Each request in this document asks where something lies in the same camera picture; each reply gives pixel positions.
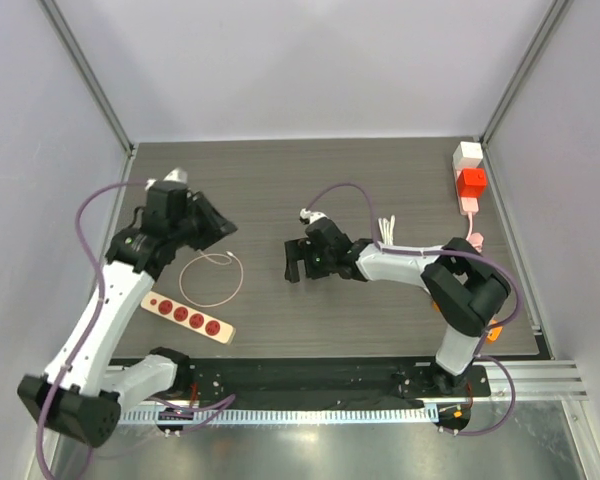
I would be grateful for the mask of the red cube adapter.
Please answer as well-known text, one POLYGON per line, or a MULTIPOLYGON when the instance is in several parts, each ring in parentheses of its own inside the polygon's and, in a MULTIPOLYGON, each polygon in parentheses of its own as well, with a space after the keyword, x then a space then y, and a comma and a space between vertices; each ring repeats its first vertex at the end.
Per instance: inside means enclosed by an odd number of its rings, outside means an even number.
POLYGON ((462 169, 456 178, 456 188, 460 198, 479 199, 487 186, 487 174, 482 168, 462 169))

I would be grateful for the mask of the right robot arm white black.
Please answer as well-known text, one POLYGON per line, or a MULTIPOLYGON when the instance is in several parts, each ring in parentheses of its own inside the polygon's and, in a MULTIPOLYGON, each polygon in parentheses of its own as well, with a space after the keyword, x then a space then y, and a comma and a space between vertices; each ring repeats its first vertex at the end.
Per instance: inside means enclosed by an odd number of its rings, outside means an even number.
POLYGON ((359 282, 389 281, 424 289, 437 305, 447 327, 425 383, 440 394, 456 394, 467 384, 487 327, 511 294, 511 284, 465 239, 410 250, 351 240, 334 221, 309 223, 305 235, 284 243, 284 278, 300 281, 299 264, 312 280, 337 275, 359 282))

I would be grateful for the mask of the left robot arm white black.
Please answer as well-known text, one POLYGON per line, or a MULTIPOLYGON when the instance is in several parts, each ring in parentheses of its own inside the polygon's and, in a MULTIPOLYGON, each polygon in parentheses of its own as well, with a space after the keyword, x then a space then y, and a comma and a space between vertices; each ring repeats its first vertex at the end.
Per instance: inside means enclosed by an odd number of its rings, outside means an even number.
POLYGON ((157 347, 139 363, 107 375, 134 312, 183 247, 206 250, 235 233, 203 192, 158 180, 144 205, 116 233, 105 259, 93 259, 96 289, 60 352, 40 376, 26 375, 17 394, 38 423, 92 448, 105 444, 121 416, 156 394, 178 400, 192 387, 190 359, 157 347))

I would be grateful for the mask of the white cube adapter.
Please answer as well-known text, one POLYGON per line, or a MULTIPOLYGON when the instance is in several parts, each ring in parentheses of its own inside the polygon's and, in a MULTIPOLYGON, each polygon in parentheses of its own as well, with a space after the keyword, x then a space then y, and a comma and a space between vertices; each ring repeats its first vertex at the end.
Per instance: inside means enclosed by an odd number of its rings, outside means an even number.
POLYGON ((461 141, 453 153, 452 164, 455 170, 478 168, 484 158, 481 144, 461 141))

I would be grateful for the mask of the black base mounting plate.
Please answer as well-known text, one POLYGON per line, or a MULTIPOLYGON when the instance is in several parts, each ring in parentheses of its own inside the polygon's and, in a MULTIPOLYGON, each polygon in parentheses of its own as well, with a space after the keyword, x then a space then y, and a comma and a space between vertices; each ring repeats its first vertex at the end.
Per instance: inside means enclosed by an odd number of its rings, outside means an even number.
POLYGON ((491 395, 483 366, 446 380, 431 357, 200 358, 190 369, 202 404, 233 394, 232 407, 242 410, 410 408, 426 399, 491 395))

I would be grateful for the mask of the pink white power strip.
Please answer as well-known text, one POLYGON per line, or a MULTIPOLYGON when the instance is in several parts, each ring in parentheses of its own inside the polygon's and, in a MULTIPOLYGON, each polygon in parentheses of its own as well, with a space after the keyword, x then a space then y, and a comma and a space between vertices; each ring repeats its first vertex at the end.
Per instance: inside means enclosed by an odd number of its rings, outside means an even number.
POLYGON ((457 180, 459 179, 460 175, 461 175, 461 170, 455 169, 454 170, 454 176, 455 176, 454 186, 455 186, 455 190, 456 190, 456 197, 457 197, 457 201, 458 201, 459 212, 461 215, 464 215, 464 216, 475 215, 479 212, 478 199, 473 198, 473 197, 461 197, 460 196, 459 187, 457 186, 457 180))

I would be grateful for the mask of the orange power strip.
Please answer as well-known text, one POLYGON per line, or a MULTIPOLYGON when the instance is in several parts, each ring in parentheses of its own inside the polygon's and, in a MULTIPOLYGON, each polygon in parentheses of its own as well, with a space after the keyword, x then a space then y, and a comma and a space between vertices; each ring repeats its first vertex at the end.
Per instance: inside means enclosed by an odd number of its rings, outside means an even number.
POLYGON ((475 310, 471 300, 443 297, 433 300, 432 305, 447 323, 442 341, 444 346, 474 349, 481 338, 491 344, 502 333, 501 326, 494 327, 496 321, 492 319, 493 313, 485 309, 475 310))

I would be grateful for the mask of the beige power strip red sockets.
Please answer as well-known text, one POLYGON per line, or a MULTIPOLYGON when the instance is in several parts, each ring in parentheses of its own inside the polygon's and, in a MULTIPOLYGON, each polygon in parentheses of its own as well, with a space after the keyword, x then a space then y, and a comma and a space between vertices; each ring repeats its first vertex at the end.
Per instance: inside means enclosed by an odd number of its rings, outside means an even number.
POLYGON ((140 307, 223 345, 231 344, 236 333, 229 323, 153 291, 145 295, 140 307))

